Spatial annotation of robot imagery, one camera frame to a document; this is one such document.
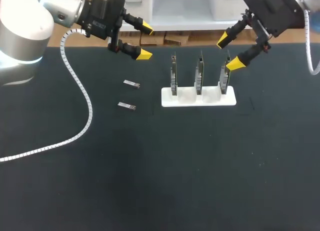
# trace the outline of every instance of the black table surface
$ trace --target black table surface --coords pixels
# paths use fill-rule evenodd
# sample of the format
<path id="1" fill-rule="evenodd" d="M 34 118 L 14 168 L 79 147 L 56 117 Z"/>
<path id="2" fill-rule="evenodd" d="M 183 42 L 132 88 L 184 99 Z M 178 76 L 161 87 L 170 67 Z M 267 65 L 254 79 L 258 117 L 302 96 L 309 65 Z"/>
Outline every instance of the black table surface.
<path id="1" fill-rule="evenodd" d="M 179 86 L 193 85 L 201 50 L 214 86 L 225 50 L 147 49 L 150 61 L 67 48 L 93 122 L 69 145 L 0 164 L 0 230 L 319 230 L 320 75 L 309 74 L 304 44 L 273 45 L 234 72 L 237 104 L 226 107 L 161 106 L 174 52 Z M 29 83 L 1 87 L 0 101 L 0 157 L 70 138 L 88 118 L 58 48 Z"/>

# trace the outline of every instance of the white cable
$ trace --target white cable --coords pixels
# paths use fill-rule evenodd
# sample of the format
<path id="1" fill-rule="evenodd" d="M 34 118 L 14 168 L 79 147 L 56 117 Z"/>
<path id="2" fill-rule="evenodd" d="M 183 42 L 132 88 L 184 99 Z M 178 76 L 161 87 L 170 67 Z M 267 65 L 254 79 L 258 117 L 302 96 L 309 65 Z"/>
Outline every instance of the white cable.
<path id="1" fill-rule="evenodd" d="M 86 31 L 84 31 L 83 29 L 71 29 L 71 30 L 69 30 L 68 32 L 66 32 L 63 35 L 63 37 L 61 39 L 60 51 L 61 51 L 61 57 L 63 59 L 63 62 L 65 64 L 65 66 L 67 67 L 67 69 L 69 70 L 70 74 L 72 75 L 72 77 L 74 78 L 76 83 L 78 84 L 78 86 L 81 89 L 81 91 L 82 91 L 82 93 L 83 93 L 83 95 L 85 97 L 85 100 L 86 100 L 86 102 L 88 104 L 89 117 L 88 117 L 88 121 L 86 122 L 85 127 L 76 136 L 73 136 L 72 138 L 69 138 L 69 139 L 67 139 L 67 140 L 65 140 L 63 142 L 52 144 L 52 145 L 49 145 L 49 146 L 46 146 L 46 147 L 41 147 L 41 148 L 29 151 L 29 152 L 24 152 L 24 153 L 13 155 L 13 156 L 2 157 L 2 158 L 0 158 L 0 163 L 1 162 L 7 162 L 7 161 L 10 161 L 10 160 L 20 159 L 20 158 L 23 158 L 23 157 L 26 157 L 26 156 L 29 156 L 29 155 L 33 155 L 33 154 L 41 153 L 43 151 L 47 151 L 47 150 L 51 150 L 51 149 L 54 149 L 54 148 L 57 148 L 57 147 L 61 147 L 63 145 L 69 144 L 69 143 L 79 139 L 88 130 L 88 128 L 89 128 L 89 126 L 91 124 L 91 121 L 92 121 L 92 117 L 93 117 L 92 104 L 91 104 L 90 98 L 89 98 L 89 96 L 87 94 L 87 91 L 85 90 L 85 87 L 82 85 L 82 83 L 80 82 L 79 78 L 75 74 L 74 70 L 70 66 L 70 64 L 69 64 L 69 62 L 67 60 L 67 57 L 66 57 L 66 53 L 65 53 L 65 42 L 66 42 L 67 38 L 70 35 L 77 34 L 77 33 L 81 34 L 81 35 L 86 35 Z"/>
<path id="2" fill-rule="evenodd" d="M 304 11 L 304 29 L 305 29 L 305 49 L 306 49 L 306 60 L 308 62 L 308 69 L 310 74 L 317 75 L 320 72 L 320 62 L 314 70 L 311 58 L 310 50 L 310 26 L 309 26 L 309 12 Z"/>

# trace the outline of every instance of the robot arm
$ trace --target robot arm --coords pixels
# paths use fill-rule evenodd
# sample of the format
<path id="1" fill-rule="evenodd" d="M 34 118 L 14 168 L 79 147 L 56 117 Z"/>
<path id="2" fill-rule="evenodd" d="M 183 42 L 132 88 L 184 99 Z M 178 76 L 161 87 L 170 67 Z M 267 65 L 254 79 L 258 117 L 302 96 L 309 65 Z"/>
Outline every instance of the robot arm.
<path id="1" fill-rule="evenodd" d="M 142 18 L 128 14 L 124 4 L 125 0 L 1 0 L 0 86 L 32 79 L 54 23 L 68 28 L 77 23 L 87 37 L 110 37 L 110 51 L 148 60 L 151 53 L 118 40 L 123 21 L 145 34 L 153 32 Z"/>
<path id="2" fill-rule="evenodd" d="M 269 39 L 278 37 L 285 30 L 294 25 L 304 23 L 304 12 L 320 10 L 320 0 L 244 0 L 248 9 L 234 26 L 228 28 L 217 46 L 226 47 L 237 38 L 248 25 L 254 30 L 257 39 L 256 45 L 236 56 L 228 65 L 229 70 L 246 67 L 262 51 L 267 53 L 271 48 Z"/>

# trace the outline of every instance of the white storage bin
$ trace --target white storage bin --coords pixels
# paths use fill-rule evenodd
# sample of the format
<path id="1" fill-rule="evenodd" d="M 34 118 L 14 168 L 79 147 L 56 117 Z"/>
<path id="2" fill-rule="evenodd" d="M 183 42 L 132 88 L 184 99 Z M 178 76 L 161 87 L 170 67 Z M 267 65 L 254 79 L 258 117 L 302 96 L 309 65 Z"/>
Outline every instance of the white storage bin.
<path id="1" fill-rule="evenodd" d="M 124 8 L 127 14 L 140 17 L 150 23 L 152 21 L 154 0 L 125 0 Z"/>
<path id="2" fill-rule="evenodd" d="M 210 0 L 215 21 L 240 20 L 248 8 L 243 0 Z"/>

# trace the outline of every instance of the white holder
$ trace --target white holder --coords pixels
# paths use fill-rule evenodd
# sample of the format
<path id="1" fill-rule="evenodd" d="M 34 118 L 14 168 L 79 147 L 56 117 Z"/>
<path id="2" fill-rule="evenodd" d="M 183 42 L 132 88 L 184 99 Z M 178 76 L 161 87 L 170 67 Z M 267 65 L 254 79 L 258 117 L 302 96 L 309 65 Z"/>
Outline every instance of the white holder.
<path id="1" fill-rule="evenodd" d="M 237 103 L 234 88 L 228 86 L 226 94 L 221 94 L 219 83 L 202 87 L 202 95 L 197 95 L 195 87 L 178 87 L 177 96 L 173 96 L 171 87 L 164 87 L 161 99 L 163 107 L 234 106 Z"/>

